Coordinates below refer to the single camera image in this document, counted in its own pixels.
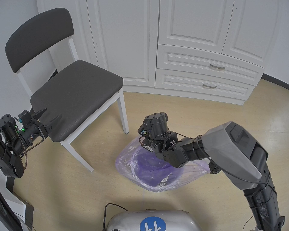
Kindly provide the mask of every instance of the blue sticker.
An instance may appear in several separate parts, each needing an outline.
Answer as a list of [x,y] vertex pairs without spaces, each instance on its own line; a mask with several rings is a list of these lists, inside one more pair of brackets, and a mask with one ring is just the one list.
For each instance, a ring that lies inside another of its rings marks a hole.
[[140,223],[140,231],[165,231],[166,223],[159,217],[147,217]]

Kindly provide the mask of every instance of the floor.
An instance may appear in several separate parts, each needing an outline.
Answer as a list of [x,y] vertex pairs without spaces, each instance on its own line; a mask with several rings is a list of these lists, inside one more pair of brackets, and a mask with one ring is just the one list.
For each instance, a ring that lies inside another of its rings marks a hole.
[[[243,106],[153,94],[124,96],[129,134],[123,133],[114,103],[72,142],[93,172],[50,139],[28,153],[27,169],[15,180],[14,191],[35,207],[37,231],[102,230],[103,209],[110,202],[128,210],[185,210],[204,231],[242,230],[252,212],[243,192],[222,172],[161,193],[146,191],[117,172],[116,157],[137,136],[144,117],[154,112],[166,112],[170,130],[191,137],[230,120],[245,127],[269,153],[280,215],[289,217],[289,90],[261,80]],[[120,211],[108,208],[107,221]],[[251,219],[244,230],[254,227]],[[288,222],[282,230],[289,230]]]

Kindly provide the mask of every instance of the translucent garbage bag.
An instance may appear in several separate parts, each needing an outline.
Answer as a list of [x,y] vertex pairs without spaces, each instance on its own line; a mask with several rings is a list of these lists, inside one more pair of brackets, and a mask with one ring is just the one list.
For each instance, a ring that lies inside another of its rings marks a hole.
[[117,171],[135,184],[152,192],[162,192],[179,188],[210,173],[208,160],[205,159],[174,168],[158,159],[154,152],[141,147],[139,137],[132,140],[115,160]]

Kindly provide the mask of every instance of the white chair leg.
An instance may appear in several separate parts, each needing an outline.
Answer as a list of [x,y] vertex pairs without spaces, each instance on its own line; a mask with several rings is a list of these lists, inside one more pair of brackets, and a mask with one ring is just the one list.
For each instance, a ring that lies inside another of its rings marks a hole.
[[75,149],[66,141],[61,141],[60,142],[61,145],[63,147],[65,147],[67,149],[67,151],[69,151],[80,163],[82,163],[89,171],[93,171],[94,168],[90,166],[89,163],[87,163],[82,157],[81,155],[78,154],[77,151],[75,151]]
[[118,91],[119,98],[117,99],[119,114],[121,115],[121,123],[123,124],[123,131],[125,134],[128,134],[128,122],[127,122],[127,115],[125,110],[125,98],[123,97],[123,89]]

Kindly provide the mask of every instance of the chair backrest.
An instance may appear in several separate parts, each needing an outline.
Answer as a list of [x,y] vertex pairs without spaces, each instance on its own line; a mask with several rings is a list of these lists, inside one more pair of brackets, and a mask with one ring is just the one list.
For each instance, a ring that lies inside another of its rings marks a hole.
[[5,47],[13,72],[73,34],[72,19],[65,8],[48,10],[29,19],[11,35]]

